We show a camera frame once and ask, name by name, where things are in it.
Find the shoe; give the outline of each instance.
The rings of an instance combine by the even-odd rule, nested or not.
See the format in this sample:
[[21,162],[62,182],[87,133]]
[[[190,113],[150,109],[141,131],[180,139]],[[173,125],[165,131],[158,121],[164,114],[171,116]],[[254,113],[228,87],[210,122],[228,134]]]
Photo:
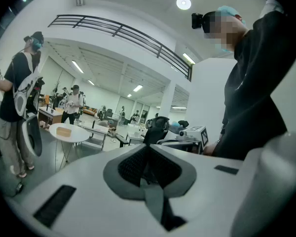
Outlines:
[[15,172],[14,172],[14,166],[13,165],[10,166],[10,170],[11,170],[12,174],[13,175],[16,175],[17,177],[20,177],[20,178],[26,177],[26,172],[24,172],[23,174],[22,173],[21,174],[15,174]]

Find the table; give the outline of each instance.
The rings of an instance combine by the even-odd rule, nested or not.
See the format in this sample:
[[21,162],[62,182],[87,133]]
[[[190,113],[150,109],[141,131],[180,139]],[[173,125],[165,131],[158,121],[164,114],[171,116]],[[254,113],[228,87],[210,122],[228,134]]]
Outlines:
[[144,141],[144,137],[142,137],[140,135],[140,133],[138,133],[138,135],[136,135],[133,132],[128,132],[127,136],[126,136],[126,140],[127,140],[128,137],[129,137],[128,145],[130,145],[131,141],[133,141],[133,144],[140,144],[140,143],[142,143]]
[[[109,154],[88,156],[68,165],[35,187],[22,201],[22,209],[34,214],[60,186],[66,184],[77,190],[50,228],[63,236],[150,237],[171,234],[178,237],[194,236],[199,231],[204,236],[227,236],[255,176],[259,154],[249,153],[243,162],[154,145],[189,162],[197,172],[195,183],[184,196],[169,199],[173,213],[189,221],[169,233],[152,217],[144,201],[119,198],[103,179],[103,169],[108,161],[141,146],[118,148]],[[214,169],[217,165],[240,170],[237,175],[231,175]],[[215,224],[215,219],[224,226],[222,230]],[[212,229],[206,234],[203,229],[209,227]]]
[[53,110],[53,113],[51,113],[51,108],[48,107],[48,110],[46,110],[47,107],[39,107],[38,108],[38,123],[40,121],[45,122],[45,126],[43,127],[44,129],[47,128],[48,124],[56,124],[56,123],[61,123],[61,116],[62,113]]
[[[58,135],[57,132],[56,132],[58,127],[63,127],[63,128],[66,128],[66,129],[70,129],[71,130],[70,137],[64,137],[64,136]],[[81,128],[79,126],[73,125],[73,124],[66,124],[66,123],[52,124],[49,127],[49,132],[53,137],[55,137],[57,139],[57,143],[58,143],[58,140],[61,141],[61,145],[62,145],[62,148],[63,148],[63,151],[64,151],[64,157],[63,157],[63,159],[61,161],[59,170],[61,168],[61,165],[63,164],[64,158],[66,158],[66,162],[68,162],[68,156],[69,156],[71,148],[74,146],[74,144],[76,144],[74,146],[75,154],[76,154],[77,158],[79,158],[78,152],[77,152],[77,144],[81,143],[82,141],[86,141],[89,138],[89,133],[86,130],[84,130],[83,128]],[[64,150],[63,142],[71,143],[71,146],[69,148],[69,152],[68,152],[67,155],[66,155],[66,152]],[[56,143],[56,150],[55,150],[55,171],[56,171],[57,143]]]
[[107,133],[109,131],[108,127],[97,125],[94,122],[92,124],[91,123],[81,122],[80,124],[78,124],[78,126],[82,127],[87,132],[92,133],[92,136],[90,137],[90,139],[93,137],[94,134],[95,135],[100,135],[101,136],[101,141],[102,141],[101,150],[103,150],[105,138],[106,138]]

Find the floor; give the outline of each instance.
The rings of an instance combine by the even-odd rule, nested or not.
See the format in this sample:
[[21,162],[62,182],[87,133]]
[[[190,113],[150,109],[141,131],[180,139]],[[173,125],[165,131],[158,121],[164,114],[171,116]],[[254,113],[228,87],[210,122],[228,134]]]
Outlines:
[[[81,121],[85,123],[92,123],[94,120],[93,116],[88,114],[83,114],[80,117]],[[124,138],[126,138],[126,126],[118,126],[116,128],[116,132]],[[16,178],[12,175],[9,171],[9,161],[4,157],[0,157],[0,189],[4,193],[4,195],[8,197],[13,197],[18,202],[21,202],[23,198],[38,184],[55,174],[55,169],[58,171],[61,168],[64,168],[66,164],[70,164],[70,162],[77,159],[74,148],[71,148],[68,162],[62,162],[65,150],[66,155],[68,150],[70,149],[70,145],[68,144],[61,144],[60,141],[56,140],[54,137],[51,136],[49,131],[40,128],[41,139],[43,143],[43,151],[40,157],[35,158],[35,168],[34,170],[28,170],[27,176],[22,179],[22,183],[24,187],[19,194],[15,194],[15,188],[17,184],[20,182],[20,179]],[[104,152],[111,151],[119,147],[119,141],[109,136],[106,136],[105,143],[104,143]],[[78,146],[77,148],[78,156],[85,157],[89,155],[98,154],[101,151],[91,149],[85,146]]]

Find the khaki pants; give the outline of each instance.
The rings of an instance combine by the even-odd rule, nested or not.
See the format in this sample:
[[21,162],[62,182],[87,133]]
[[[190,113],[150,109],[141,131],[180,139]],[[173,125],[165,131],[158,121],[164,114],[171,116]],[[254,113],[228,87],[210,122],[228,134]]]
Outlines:
[[24,164],[33,166],[33,157],[28,151],[22,132],[22,123],[6,122],[0,119],[0,151],[2,156],[10,160],[16,175],[25,172]]

